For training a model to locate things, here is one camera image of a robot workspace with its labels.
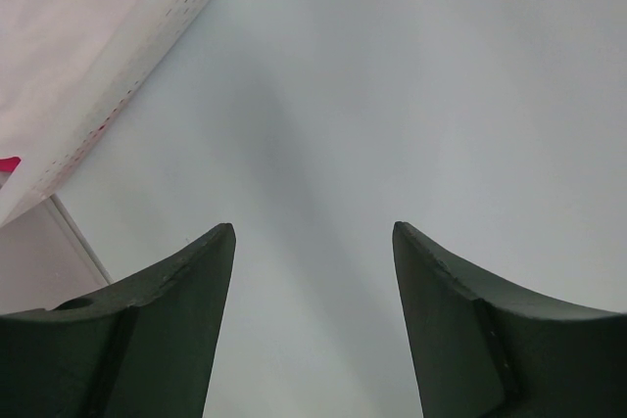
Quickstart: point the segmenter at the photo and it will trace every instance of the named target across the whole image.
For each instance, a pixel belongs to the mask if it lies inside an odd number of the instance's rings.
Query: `red object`
[[[11,173],[14,171],[22,159],[19,157],[11,157],[10,159],[0,159],[0,171]]]

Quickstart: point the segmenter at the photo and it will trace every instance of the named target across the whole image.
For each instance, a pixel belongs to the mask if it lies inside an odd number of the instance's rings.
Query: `white basket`
[[[49,198],[209,0],[140,0],[0,188],[0,226]]]

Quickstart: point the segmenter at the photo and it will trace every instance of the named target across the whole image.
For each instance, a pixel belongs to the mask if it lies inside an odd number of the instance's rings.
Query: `white table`
[[[208,416],[419,416],[395,220],[627,307],[626,17],[622,0],[214,0],[60,198],[115,279],[234,223]]]

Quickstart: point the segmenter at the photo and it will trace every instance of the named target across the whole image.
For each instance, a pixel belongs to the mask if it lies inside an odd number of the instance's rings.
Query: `pink object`
[[[21,161],[19,157],[0,159],[0,171],[11,173],[18,167]]]

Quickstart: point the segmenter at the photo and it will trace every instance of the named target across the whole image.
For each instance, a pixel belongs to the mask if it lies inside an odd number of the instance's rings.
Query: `white container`
[[[72,174],[209,0],[138,0],[0,188],[0,226]]]

